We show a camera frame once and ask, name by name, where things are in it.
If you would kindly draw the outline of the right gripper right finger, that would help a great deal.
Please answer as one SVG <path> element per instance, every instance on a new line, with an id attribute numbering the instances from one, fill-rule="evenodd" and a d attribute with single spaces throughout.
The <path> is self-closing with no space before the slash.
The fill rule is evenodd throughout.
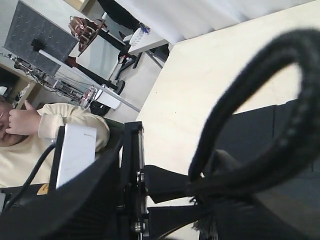
<path id="1" fill-rule="evenodd" d="M 195 205 L 149 210 L 148 237 L 158 240 L 195 223 L 206 237 L 219 240 L 317 240 L 320 212 L 294 202 L 270 186 L 263 192 L 214 192 L 213 177 L 238 171 L 240 163 L 224 150 L 213 152 L 210 174 L 192 194 Z"/>

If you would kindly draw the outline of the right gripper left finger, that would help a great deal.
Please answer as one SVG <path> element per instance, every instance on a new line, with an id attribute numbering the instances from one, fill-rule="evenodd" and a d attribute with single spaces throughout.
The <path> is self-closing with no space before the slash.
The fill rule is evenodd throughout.
<path id="1" fill-rule="evenodd" d="M 3 240 L 147 240 L 143 133 L 127 132 L 76 178 L 0 218 Z"/>

